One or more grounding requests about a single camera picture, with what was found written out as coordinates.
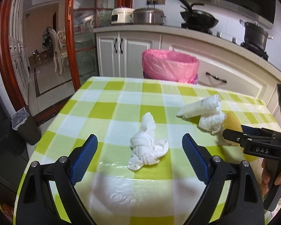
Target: blue gripper pad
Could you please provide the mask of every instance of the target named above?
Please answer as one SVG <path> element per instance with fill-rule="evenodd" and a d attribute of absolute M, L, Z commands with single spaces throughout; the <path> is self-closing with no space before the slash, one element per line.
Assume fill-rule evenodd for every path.
<path fill-rule="evenodd" d="M 252 128 L 252 127 L 245 126 L 245 125 L 242 125 L 241 128 L 242 128 L 242 131 L 246 134 L 259 136 L 259 131 L 257 128 Z"/>
<path fill-rule="evenodd" d="M 95 135 L 91 135 L 83 144 L 83 150 L 72 165 L 71 183 L 75 185 L 80 182 L 98 148 L 98 139 Z"/>
<path fill-rule="evenodd" d="M 206 185 L 208 184 L 209 167 L 207 162 L 198 150 L 198 146 L 189 134 L 185 134 L 182 138 L 182 148 L 194 169 L 196 176 L 200 181 L 203 181 Z"/>

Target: kitchen countertop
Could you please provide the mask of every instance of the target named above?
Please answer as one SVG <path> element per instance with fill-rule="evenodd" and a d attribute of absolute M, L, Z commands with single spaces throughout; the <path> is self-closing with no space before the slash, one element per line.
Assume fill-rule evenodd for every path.
<path fill-rule="evenodd" d="M 144 32 L 154 32 L 154 33 L 163 33 L 163 34 L 171 34 L 177 36 L 188 37 L 195 40 L 204 41 L 215 46 L 222 47 L 226 50 L 234 52 L 253 63 L 257 64 L 258 66 L 262 67 L 270 74 L 275 76 L 281 82 L 281 71 L 277 69 L 274 65 L 270 62 L 264 60 L 263 58 L 257 56 L 256 54 L 252 53 L 251 51 L 229 42 L 227 40 L 218 38 L 213 35 L 205 34 L 198 31 L 193 31 L 189 29 L 183 29 L 179 27 L 173 26 L 164 26 L 164 25 L 118 25 L 118 26 L 110 26 L 110 27 L 102 27 L 94 29 L 95 33 L 99 32 L 114 32 L 114 31 L 144 31 Z"/>

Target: rice cooker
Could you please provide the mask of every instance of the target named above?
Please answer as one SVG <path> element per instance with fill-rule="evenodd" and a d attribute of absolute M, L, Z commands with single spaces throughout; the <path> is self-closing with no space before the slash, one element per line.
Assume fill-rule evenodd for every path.
<path fill-rule="evenodd" d="M 132 24 L 133 23 L 133 8 L 118 7 L 112 11 L 111 24 Z"/>

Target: trash can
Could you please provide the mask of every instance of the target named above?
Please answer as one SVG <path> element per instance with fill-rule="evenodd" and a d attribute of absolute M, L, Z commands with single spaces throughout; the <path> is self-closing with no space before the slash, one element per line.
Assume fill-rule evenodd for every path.
<path fill-rule="evenodd" d="M 197 84 L 199 64 L 197 58 L 175 51 L 148 49 L 142 53 L 145 79 Z"/>
<path fill-rule="evenodd" d="M 11 122 L 13 130 L 16 130 L 31 146 L 41 139 L 42 134 L 25 107 L 11 115 Z"/>

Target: green and white tablecloth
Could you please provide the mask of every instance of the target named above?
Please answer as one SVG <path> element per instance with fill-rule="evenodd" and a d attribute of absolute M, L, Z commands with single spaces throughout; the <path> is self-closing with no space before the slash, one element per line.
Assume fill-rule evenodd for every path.
<path fill-rule="evenodd" d="M 167 81 L 92 77 L 49 126 L 26 171 L 32 161 L 47 164 L 68 156 L 95 134 L 98 150 L 75 188 L 96 223 L 182 225 L 205 188 L 183 152 L 182 136 L 190 133 L 198 145 L 225 161 L 245 159 L 241 148 L 225 146 L 220 134 L 212 136 L 198 129 L 199 116 L 188 121 L 176 117 L 183 105 L 214 94 L 220 94 L 222 110 L 233 111 L 242 124 L 281 131 L 264 103 L 253 97 Z M 132 152 L 130 138 L 139 130 L 146 112 L 151 112 L 156 122 L 156 138 L 168 139 L 170 148 L 157 165 L 133 172 L 127 168 Z M 246 159 L 260 182 L 260 160 Z M 50 184 L 60 216 L 69 221 L 55 183 Z M 229 185 L 226 181 L 212 221 L 221 214 Z"/>

